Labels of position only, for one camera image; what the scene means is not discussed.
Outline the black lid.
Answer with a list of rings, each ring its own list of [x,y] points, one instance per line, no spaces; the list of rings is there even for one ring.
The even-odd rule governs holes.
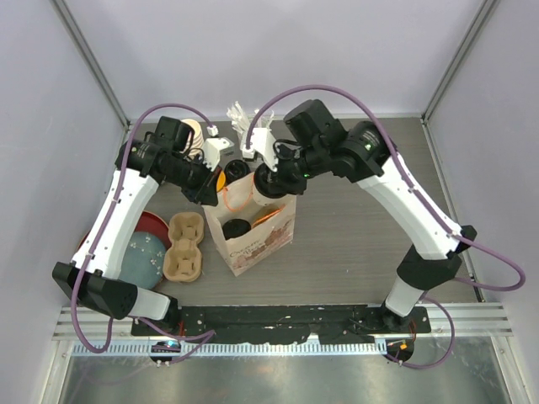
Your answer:
[[[292,194],[291,187],[287,183],[281,182],[276,177],[276,173],[272,172],[264,163],[255,170],[253,184],[261,195],[269,199],[280,199]]]
[[[251,231],[252,227],[249,221],[244,219],[231,219],[225,222],[222,227],[222,233],[245,233]]]

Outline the brown paper bag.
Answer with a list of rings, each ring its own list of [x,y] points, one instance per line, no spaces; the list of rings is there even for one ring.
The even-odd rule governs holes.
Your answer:
[[[217,251],[237,277],[292,241],[296,220],[296,197],[287,195],[269,206],[256,205],[252,198],[253,174],[230,183],[217,194],[218,205],[205,206]],[[222,225],[231,219],[244,219],[251,231],[243,237],[225,240]]]

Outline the paper coffee cup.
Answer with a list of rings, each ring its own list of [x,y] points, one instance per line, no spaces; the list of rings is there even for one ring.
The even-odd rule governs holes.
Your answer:
[[[250,233],[250,231],[245,232],[245,233],[226,233],[226,234],[223,233],[223,234],[225,236],[225,240],[232,240],[232,239],[236,239],[236,238],[239,238],[239,237],[246,236],[249,233]]]
[[[269,206],[274,204],[278,200],[278,198],[270,198],[265,196],[258,190],[255,185],[253,186],[252,198],[254,203],[259,206]]]

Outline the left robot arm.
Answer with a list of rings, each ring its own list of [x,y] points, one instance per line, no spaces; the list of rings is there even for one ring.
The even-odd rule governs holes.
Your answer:
[[[125,282],[120,273],[131,235],[161,183],[180,187],[194,204],[217,205],[221,155],[233,144],[211,127],[199,156],[190,157],[185,148],[192,130],[180,120],[162,117],[153,133],[121,147],[109,193],[91,231],[71,262],[57,263],[52,271],[75,306],[116,320],[145,317],[163,336],[178,329],[176,299]]]

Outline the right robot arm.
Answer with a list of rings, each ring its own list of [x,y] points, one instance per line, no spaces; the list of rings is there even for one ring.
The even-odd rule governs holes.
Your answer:
[[[402,157],[370,121],[343,127],[325,104],[309,99],[294,108],[285,124],[293,139],[277,140],[268,128],[255,127],[247,145],[264,160],[254,186],[268,199],[303,194],[307,180],[332,173],[371,195],[401,226],[412,242],[398,265],[397,278],[382,304],[374,328],[400,332],[422,295],[456,277],[473,226],[460,226],[423,193]]]

